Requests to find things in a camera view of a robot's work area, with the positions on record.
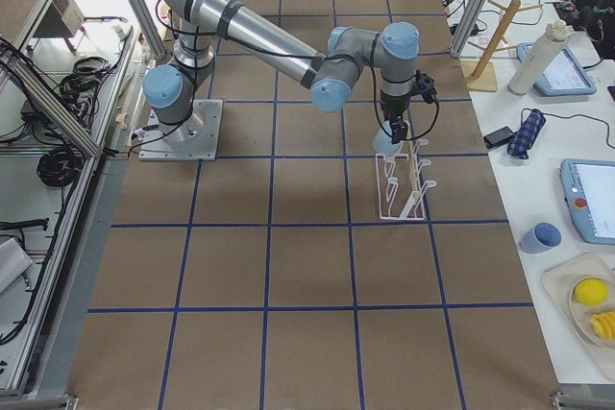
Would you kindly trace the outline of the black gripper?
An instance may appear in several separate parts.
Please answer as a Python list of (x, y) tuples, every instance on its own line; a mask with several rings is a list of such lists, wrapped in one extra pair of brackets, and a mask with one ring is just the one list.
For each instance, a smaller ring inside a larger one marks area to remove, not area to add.
[(386, 92), (381, 93), (380, 106), (383, 117), (382, 131), (386, 135), (391, 135), (392, 143), (406, 141), (408, 125), (405, 121), (405, 114), (408, 110), (410, 94), (390, 95)]

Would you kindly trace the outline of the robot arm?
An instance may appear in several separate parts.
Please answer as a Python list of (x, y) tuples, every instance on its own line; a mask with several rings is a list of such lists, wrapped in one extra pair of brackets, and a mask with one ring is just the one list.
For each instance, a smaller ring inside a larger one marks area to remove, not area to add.
[(180, 19), (173, 30), (179, 39), (179, 64), (189, 64), (207, 51), (209, 39), (217, 36), (246, 48), (308, 89), (311, 102), (326, 112), (342, 109), (363, 69), (370, 69), (381, 77), (378, 137), (392, 149), (410, 139), (404, 115), (411, 98), (435, 100), (433, 79), (415, 64), (419, 32), (410, 23), (390, 23), (381, 32), (337, 27), (327, 52), (321, 53), (238, 0), (162, 1)]

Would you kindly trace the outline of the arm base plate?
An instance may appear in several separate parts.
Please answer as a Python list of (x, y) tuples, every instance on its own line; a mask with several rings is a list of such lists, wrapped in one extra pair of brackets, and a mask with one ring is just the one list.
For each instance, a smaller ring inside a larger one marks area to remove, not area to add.
[(224, 102), (195, 100), (190, 118), (179, 128), (158, 126), (141, 141), (142, 161), (215, 160)]

